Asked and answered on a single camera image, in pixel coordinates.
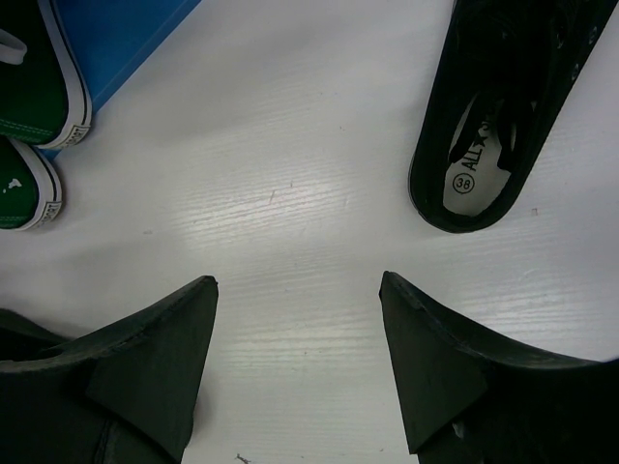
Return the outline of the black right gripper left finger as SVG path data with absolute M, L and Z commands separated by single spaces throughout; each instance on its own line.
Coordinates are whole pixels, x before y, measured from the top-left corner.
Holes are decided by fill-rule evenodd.
M 3 310 L 2 461 L 180 462 L 217 302 L 203 276 L 77 338 Z

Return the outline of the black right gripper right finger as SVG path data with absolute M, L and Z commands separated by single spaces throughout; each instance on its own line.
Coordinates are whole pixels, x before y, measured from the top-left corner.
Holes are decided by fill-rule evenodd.
M 516 341 L 393 272 L 379 298 L 407 447 L 420 462 L 617 461 L 617 361 Z

